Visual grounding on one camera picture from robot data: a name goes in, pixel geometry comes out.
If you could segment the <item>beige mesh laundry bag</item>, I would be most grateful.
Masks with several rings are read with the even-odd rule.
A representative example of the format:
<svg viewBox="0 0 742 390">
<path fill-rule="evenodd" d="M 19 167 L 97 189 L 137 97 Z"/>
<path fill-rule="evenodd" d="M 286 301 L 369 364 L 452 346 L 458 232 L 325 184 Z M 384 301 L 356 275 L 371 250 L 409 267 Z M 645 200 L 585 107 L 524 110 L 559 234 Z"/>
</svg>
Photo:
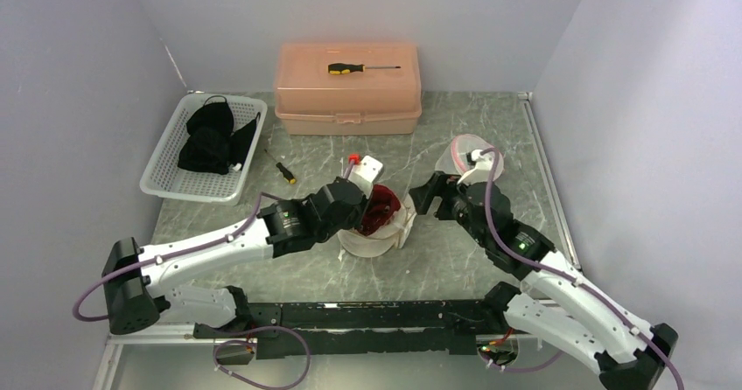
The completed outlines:
<svg viewBox="0 0 742 390">
<path fill-rule="evenodd" d="M 399 200 L 402 208 L 386 226 L 375 233 L 363 236 L 357 231 L 358 228 L 341 230 L 338 233 L 341 247 L 349 254 L 360 258 L 375 258 L 390 249 L 402 248 L 410 235 L 417 212 L 409 195 Z"/>
</svg>

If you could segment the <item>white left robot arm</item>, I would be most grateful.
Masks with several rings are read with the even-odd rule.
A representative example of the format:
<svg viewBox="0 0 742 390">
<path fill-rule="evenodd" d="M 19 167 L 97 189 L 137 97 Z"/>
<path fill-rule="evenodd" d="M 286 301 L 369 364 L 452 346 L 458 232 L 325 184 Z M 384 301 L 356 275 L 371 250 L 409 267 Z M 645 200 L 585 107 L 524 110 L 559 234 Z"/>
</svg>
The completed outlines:
<svg viewBox="0 0 742 390">
<path fill-rule="evenodd" d="M 304 252 L 361 223 L 374 185 L 336 178 L 302 199 L 277 200 L 244 221 L 191 239 L 139 246 L 118 241 L 101 275 L 109 330 L 142 331 L 163 316 L 203 324 L 231 338 L 255 325 L 245 292 L 201 289 L 198 275 L 227 266 Z"/>
</svg>

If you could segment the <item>red bra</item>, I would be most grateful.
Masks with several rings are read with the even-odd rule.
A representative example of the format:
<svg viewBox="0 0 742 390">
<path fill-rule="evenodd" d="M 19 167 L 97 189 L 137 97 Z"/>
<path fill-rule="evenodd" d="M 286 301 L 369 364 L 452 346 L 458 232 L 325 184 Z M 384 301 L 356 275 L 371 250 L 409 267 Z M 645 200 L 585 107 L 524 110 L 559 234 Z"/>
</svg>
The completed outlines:
<svg viewBox="0 0 742 390">
<path fill-rule="evenodd" d="M 399 198 L 385 185 L 374 185 L 367 209 L 357 231 L 369 236 L 386 226 L 402 208 Z"/>
</svg>

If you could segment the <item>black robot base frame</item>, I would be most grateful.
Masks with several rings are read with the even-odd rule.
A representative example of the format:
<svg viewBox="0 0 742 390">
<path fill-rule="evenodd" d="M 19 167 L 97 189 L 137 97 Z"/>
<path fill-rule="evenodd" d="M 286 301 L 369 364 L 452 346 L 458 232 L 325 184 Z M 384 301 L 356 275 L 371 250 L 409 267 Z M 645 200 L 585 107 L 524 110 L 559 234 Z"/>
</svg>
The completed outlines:
<svg viewBox="0 0 742 390">
<path fill-rule="evenodd" d="M 481 299 L 346 303 L 250 303 L 218 329 L 196 324 L 197 339 L 250 338 L 259 359 L 312 355 L 445 352 L 473 355 L 504 334 L 505 311 L 519 294 L 506 282 Z"/>
</svg>

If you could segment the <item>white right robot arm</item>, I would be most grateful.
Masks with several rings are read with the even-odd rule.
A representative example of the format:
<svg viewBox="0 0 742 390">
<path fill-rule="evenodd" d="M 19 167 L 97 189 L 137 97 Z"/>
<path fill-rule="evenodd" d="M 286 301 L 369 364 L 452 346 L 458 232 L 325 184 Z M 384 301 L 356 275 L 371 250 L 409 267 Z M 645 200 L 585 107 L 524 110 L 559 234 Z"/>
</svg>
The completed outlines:
<svg viewBox="0 0 742 390">
<path fill-rule="evenodd" d="M 483 298 L 482 321 L 538 337 L 593 371 L 606 389 L 651 389 L 678 341 L 667 324 L 652 325 L 620 307 L 574 268 L 542 233 L 516 219 L 508 197 L 488 183 L 466 185 L 436 171 L 410 189 L 424 215 L 457 222 L 496 268 L 518 280 L 499 282 Z"/>
</svg>

